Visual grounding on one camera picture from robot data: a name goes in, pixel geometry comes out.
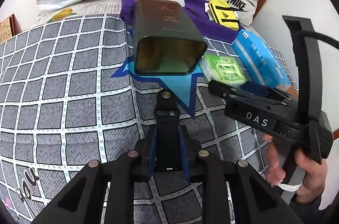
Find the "blue package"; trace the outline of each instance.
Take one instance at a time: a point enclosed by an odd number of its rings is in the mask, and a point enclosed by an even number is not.
[[[291,82],[285,70],[260,37],[241,30],[232,46],[255,83],[282,91],[290,88]]]

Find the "green and white packet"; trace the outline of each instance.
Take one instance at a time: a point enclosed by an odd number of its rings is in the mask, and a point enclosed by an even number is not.
[[[235,88],[247,82],[238,62],[233,57],[204,55],[199,65],[208,82],[215,80]]]

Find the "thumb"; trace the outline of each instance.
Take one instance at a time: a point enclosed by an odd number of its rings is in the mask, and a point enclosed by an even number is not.
[[[295,162],[297,165],[305,170],[312,178],[323,178],[327,174],[327,166],[325,160],[322,161],[322,164],[319,165],[317,162],[313,161],[300,148],[295,153]]]

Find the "metal screw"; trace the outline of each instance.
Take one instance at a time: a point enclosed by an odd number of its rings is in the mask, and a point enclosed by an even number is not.
[[[238,165],[242,168],[246,168],[249,164],[247,163],[246,160],[239,160]]]
[[[207,157],[210,153],[208,151],[205,151],[205,150],[201,150],[199,151],[199,155],[201,157]]]
[[[165,99],[169,99],[171,97],[171,94],[168,91],[164,91],[162,94],[162,97],[164,97]]]
[[[96,168],[97,166],[99,166],[99,162],[97,160],[92,160],[88,163],[88,166],[90,168]]]
[[[139,153],[137,151],[130,151],[128,153],[128,156],[133,158],[133,157],[137,157],[139,155]]]

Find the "blue star pattern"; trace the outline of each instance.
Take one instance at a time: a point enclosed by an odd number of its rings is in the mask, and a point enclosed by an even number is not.
[[[191,74],[185,76],[139,76],[134,72],[134,57],[129,57],[111,77],[124,77],[126,75],[131,75],[140,82],[158,83],[163,89],[173,91],[179,99],[178,104],[194,118],[197,78],[204,76],[199,65]]]

